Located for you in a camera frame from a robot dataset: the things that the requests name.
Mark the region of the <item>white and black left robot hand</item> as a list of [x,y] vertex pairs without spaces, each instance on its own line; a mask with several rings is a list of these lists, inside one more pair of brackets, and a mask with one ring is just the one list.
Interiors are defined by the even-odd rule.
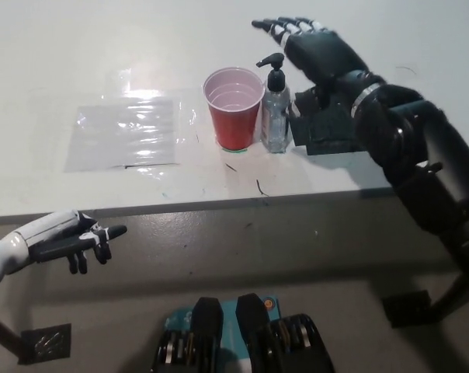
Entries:
[[59,211],[25,224],[0,239],[0,282],[33,263],[66,258],[72,274],[86,274],[85,252],[105,264],[112,258],[109,241],[127,232],[125,225],[102,227],[77,210]]

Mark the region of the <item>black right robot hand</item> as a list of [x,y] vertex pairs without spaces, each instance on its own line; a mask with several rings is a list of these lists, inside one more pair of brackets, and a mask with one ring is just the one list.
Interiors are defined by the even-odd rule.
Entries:
[[366,97],[384,80],[372,73],[363,59],[337,34],[319,22],[279,17],[253,20],[283,48],[284,54],[314,87],[295,95],[297,112],[325,109],[334,96],[355,117]]

